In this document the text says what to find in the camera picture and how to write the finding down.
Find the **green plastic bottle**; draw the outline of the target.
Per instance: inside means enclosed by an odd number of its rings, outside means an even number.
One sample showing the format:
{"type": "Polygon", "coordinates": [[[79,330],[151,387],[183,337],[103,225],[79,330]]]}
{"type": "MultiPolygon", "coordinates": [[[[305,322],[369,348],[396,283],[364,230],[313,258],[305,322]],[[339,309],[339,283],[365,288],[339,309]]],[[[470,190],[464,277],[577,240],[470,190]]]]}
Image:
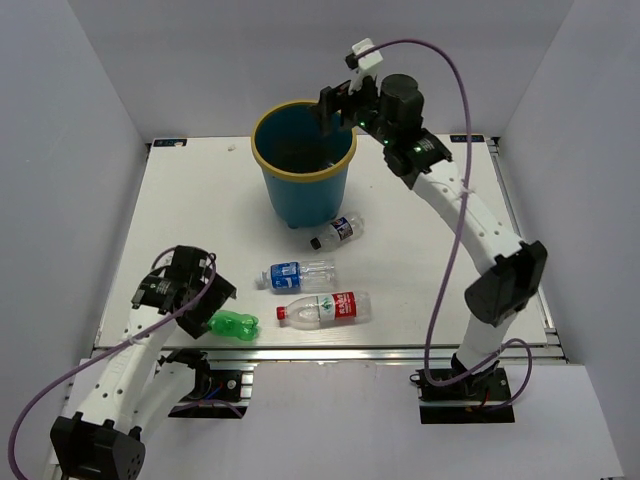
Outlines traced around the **green plastic bottle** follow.
{"type": "Polygon", "coordinates": [[[251,342],[259,335],[259,319],[246,313],[217,311],[207,322],[208,330],[216,336],[251,342]]]}

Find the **clear bottle blue label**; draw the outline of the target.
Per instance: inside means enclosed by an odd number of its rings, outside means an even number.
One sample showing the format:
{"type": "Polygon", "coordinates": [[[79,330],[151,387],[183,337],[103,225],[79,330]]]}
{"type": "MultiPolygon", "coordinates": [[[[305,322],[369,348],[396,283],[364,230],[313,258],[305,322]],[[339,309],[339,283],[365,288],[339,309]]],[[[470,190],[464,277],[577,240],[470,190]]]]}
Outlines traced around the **clear bottle blue label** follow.
{"type": "Polygon", "coordinates": [[[320,293],[337,286],[333,260],[290,261],[271,265],[254,280],[259,290],[280,293],[320,293]]]}

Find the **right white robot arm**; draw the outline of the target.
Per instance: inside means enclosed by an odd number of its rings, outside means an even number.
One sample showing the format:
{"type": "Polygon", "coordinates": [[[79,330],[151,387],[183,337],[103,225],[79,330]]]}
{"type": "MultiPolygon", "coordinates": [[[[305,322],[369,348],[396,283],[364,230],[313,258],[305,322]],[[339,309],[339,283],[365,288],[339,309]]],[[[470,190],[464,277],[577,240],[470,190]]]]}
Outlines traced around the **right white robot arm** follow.
{"type": "Polygon", "coordinates": [[[383,147],[387,167],[429,204],[472,259],[478,278],[465,290],[467,329],[451,362],[451,384],[472,399],[488,385],[503,339],[516,316],[536,295],[548,252],[525,242],[491,213],[468,187],[465,174],[437,136],[423,126],[424,98],[415,79],[394,74],[358,87],[345,81],[326,87],[312,111],[322,133],[334,115],[342,127],[359,127],[383,147]]]}

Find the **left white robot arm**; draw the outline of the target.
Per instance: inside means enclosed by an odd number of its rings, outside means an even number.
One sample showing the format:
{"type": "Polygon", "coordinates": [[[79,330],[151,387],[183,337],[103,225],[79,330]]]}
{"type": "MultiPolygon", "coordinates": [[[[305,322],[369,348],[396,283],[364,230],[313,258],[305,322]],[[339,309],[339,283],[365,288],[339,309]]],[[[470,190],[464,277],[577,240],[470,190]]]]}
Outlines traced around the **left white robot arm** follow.
{"type": "Polygon", "coordinates": [[[145,443],[183,399],[209,392],[211,369],[204,352],[161,352],[176,329],[193,338],[236,288],[216,272],[216,257],[202,249],[177,246],[169,264],[153,265],[131,299],[120,343],[106,354],[102,373],[69,417],[50,431],[65,479],[136,479],[145,443]]]}

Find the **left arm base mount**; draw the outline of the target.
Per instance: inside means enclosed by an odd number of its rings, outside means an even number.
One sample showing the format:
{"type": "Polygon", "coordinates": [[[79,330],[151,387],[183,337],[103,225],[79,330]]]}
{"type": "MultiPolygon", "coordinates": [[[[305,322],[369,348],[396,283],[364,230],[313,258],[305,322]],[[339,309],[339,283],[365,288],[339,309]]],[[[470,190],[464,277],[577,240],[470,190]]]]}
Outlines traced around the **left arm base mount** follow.
{"type": "Polygon", "coordinates": [[[248,397],[242,394],[244,372],[213,367],[204,351],[181,349],[158,360],[164,365],[181,363],[193,373],[193,388],[169,413],[170,418],[242,418],[248,397]]]}

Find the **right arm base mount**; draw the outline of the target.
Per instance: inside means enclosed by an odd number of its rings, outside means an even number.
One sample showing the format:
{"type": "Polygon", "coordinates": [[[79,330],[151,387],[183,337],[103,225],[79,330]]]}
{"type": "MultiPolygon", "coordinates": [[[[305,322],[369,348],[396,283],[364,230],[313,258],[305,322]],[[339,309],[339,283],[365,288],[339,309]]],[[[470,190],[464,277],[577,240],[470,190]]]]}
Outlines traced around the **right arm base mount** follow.
{"type": "Polygon", "coordinates": [[[488,374],[436,387],[417,370],[409,377],[418,388],[420,421],[423,425],[512,424],[515,414],[506,372],[496,368],[488,374]]]}

